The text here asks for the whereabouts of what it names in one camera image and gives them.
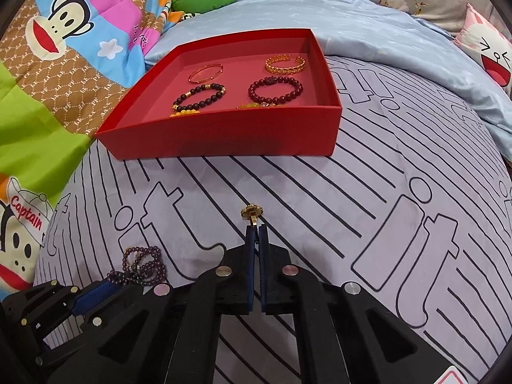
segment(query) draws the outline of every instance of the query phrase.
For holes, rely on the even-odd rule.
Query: red tray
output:
[[[292,75],[304,92],[278,107],[240,108],[251,101],[247,89],[272,76],[271,56],[301,56],[306,67]],[[170,117],[173,101],[196,85],[190,74],[203,65],[221,63],[226,94],[199,114]],[[279,62],[275,66],[293,66]],[[275,84],[258,88],[261,96],[284,95],[293,88]],[[210,91],[187,99],[199,102]],[[176,156],[329,156],[341,118],[336,86],[316,38],[309,29],[272,29],[212,37],[176,47],[126,94],[96,137],[119,160]]]

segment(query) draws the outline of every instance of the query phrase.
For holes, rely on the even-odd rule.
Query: cartoon face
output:
[[[0,287],[14,293],[32,286],[39,244],[0,201]]]
[[[512,76],[510,43],[497,31],[476,23],[468,28],[461,43],[473,48],[468,53],[502,87],[507,88]]]
[[[91,10],[85,0],[54,0],[48,18],[34,16],[25,28],[27,43],[42,60],[60,58],[67,49],[65,39],[90,31]]]

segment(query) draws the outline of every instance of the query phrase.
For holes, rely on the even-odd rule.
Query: star print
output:
[[[116,54],[123,50],[122,46],[117,44],[117,39],[111,39],[108,42],[99,42],[101,49],[98,52],[99,57],[106,57],[112,60]]]

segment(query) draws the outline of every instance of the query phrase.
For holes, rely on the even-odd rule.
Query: bracelet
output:
[[[267,104],[266,102],[262,104],[260,104],[259,102],[251,102],[249,104],[245,104],[245,105],[239,105],[237,108],[256,108],[256,107],[279,107],[281,106],[281,104]]]
[[[277,83],[285,83],[290,84],[295,88],[295,91],[292,91],[290,93],[287,93],[286,95],[283,95],[281,97],[274,97],[274,98],[265,98],[260,97],[256,93],[256,88],[263,86],[263,85],[275,85]],[[267,76],[265,79],[260,79],[259,81],[254,81],[254,83],[249,86],[249,98],[252,99],[254,102],[257,102],[261,104],[262,107],[269,106],[270,104],[284,104],[285,102],[290,102],[292,99],[297,98],[302,92],[304,91],[304,88],[302,87],[302,84],[297,80],[293,78],[289,78],[288,76]]]
[[[130,263],[128,257],[136,253],[135,261]],[[142,264],[145,257],[152,261]],[[166,280],[166,268],[162,261],[162,253],[158,247],[130,247],[123,253],[123,271],[112,269],[107,278],[114,284],[139,284],[140,286],[155,286]]]
[[[217,71],[216,73],[214,73],[209,78],[200,79],[199,81],[193,81],[192,80],[192,78],[195,75],[197,75],[199,72],[201,72],[202,70],[205,70],[205,69],[210,69],[210,68],[220,68],[220,70]],[[223,69],[224,69],[224,66],[222,66],[220,63],[212,63],[211,65],[202,66],[201,68],[196,69],[194,72],[192,72],[192,74],[188,77],[188,81],[191,84],[202,84],[203,82],[211,81],[212,79],[217,78],[217,76],[219,76],[222,73]]]
[[[284,60],[290,60],[290,55],[273,56],[267,59],[265,62],[265,69],[268,70],[271,74],[292,75],[300,72],[301,70],[304,70],[304,66],[306,65],[306,61],[300,56],[297,56],[295,58],[295,61],[299,64],[297,66],[290,66],[289,68],[276,68],[275,66],[272,66],[272,63],[281,62]]]
[[[196,102],[195,104],[188,104],[188,105],[181,105],[185,99],[188,97],[191,97],[195,93],[204,91],[206,89],[216,89],[217,93],[213,94],[210,98],[205,99],[204,101]],[[226,87],[221,84],[208,84],[208,85],[201,85],[196,86],[195,88],[192,88],[190,91],[181,94],[176,101],[172,104],[172,109],[176,112],[180,112],[181,114],[185,111],[192,111],[196,110],[196,112],[199,108],[206,107],[207,105],[210,105],[212,102],[217,101],[218,99],[222,98],[222,96],[226,93]]]

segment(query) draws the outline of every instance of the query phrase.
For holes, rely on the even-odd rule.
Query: monkey cartoon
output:
[[[0,300],[32,286],[39,250],[53,213],[46,195],[9,178],[7,201],[0,198]]]
[[[89,32],[94,23],[85,0],[54,0],[46,18],[34,16],[25,27],[30,50],[41,60],[55,60],[67,49],[66,38]]]

